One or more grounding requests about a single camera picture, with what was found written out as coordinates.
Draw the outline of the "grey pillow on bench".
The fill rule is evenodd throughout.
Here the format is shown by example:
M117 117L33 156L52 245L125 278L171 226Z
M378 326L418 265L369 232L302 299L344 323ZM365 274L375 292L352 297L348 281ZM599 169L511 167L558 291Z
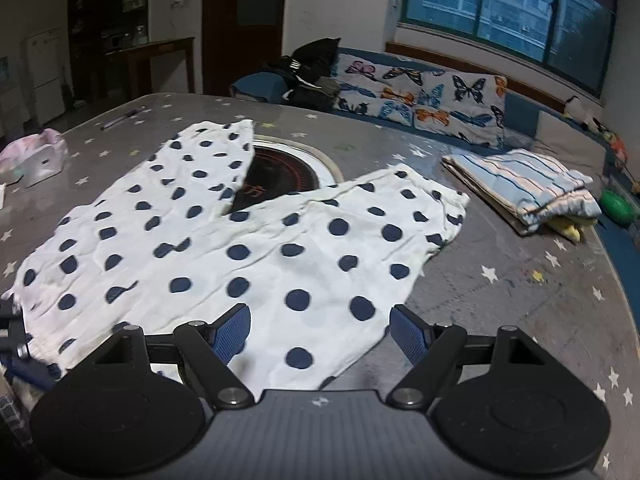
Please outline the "grey pillow on bench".
M584 174L602 174L606 157L603 145L546 112L538 114L532 152L551 156Z

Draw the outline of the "pink white storage bag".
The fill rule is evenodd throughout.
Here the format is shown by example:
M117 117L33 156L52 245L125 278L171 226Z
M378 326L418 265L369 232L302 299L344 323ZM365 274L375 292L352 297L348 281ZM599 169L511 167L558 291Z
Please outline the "pink white storage bag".
M68 159L68 147L61 133L47 128L23 136L1 151L1 183L21 182L26 188L59 174Z

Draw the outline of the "butterfly print cushion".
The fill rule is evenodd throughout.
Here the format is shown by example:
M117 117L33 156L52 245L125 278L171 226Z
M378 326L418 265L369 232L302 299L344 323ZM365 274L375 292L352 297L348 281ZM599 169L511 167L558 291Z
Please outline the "butterfly print cushion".
M334 68L341 112L501 148L506 78L378 64L342 53Z

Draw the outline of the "stuffed toys on bench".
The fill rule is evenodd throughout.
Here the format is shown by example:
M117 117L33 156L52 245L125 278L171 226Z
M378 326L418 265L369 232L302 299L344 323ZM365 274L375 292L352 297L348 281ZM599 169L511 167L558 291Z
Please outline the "stuffed toys on bench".
M599 119L595 118L592 111L582 105L582 101L578 96L572 96L564 103L563 117L576 122L585 131L589 131L605 140L614 153L615 167L629 178L631 192L639 194L639 181L634 178L627 167L628 154L623 139L617 133L605 127Z

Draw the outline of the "dark wooden side table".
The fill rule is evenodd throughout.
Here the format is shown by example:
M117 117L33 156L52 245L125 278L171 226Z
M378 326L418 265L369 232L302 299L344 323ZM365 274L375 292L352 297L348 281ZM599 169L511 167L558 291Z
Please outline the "dark wooden side table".
M173 68L184 64L186 93L195 93L194 37L152 41L142 46L107 52L105 58L121 65L125 79L124 95L141 98L159 89Z

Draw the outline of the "black bag on bench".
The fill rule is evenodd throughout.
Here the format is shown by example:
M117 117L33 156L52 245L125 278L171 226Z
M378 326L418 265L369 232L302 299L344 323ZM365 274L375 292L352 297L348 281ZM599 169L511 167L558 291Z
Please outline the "black bag on bench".
M284 104L332 112L340 93L340 84L333 76L340 41L340 38L321 38L280 58L278 74L286 84Z

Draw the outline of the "green ball toy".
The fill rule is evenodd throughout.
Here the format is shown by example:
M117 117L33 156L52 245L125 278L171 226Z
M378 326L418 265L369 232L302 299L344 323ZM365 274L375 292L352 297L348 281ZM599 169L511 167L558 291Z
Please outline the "green ball toy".
M600 207L608 218L619 226L629 226L636 220L636 213L631 204L607 188L601 193Z

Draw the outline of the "pen on table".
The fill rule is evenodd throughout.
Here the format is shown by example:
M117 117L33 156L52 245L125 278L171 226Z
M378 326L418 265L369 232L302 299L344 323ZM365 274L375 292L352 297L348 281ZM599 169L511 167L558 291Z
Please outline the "pen on table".
M104 125L101 126L101 130L105 131L107 129L111 129L116 125L119 125L121 122L124 122L125 120L139 116L144 111L145 111L144 107L138 107L138 108L134 108L133 110L128 110L128 112L121 114L120 116L112 119L110 122L106 122Z

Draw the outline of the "blue bench cushion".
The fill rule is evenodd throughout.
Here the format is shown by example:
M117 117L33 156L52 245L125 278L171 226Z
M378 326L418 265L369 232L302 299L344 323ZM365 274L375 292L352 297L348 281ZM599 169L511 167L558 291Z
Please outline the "blue bench cushion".
M230 91L235 99L280 104L288 86L280 75L260 72L235 81Z

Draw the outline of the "green framed window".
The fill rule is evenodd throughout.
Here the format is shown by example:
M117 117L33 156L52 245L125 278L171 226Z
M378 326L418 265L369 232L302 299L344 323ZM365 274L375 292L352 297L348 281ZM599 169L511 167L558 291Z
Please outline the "green framed window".
M617 0L404 0L402 18L506 51L600 96Z

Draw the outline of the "white navy polka dot garment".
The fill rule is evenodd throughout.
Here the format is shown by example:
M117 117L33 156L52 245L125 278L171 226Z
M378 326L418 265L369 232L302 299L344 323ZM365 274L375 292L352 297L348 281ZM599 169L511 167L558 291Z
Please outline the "white navy polka dot garment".
M468 196L397 165L233 210L253 158L250 120L200 122L66 214L8 291L36 355L69 372L119 327L235 304L250 333L231 366L254 392L318 388L371 350Z

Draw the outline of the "folded blue striped blanket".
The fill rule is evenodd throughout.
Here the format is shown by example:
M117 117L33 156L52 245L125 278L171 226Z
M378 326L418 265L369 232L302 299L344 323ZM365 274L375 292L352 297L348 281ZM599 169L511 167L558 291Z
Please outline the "folded blue striped blanket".
M442 166L474 191L521 236L544 224L579 229L601 214L588 190L593 180L555 158L527 150L442 156Z

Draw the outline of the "white refrigerator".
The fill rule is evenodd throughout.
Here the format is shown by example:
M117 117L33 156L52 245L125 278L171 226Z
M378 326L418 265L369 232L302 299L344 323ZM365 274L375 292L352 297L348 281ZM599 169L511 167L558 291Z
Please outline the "white refrigerator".
M26 39L26 56L38 122L43 125L64 113L58 30L50 28Z

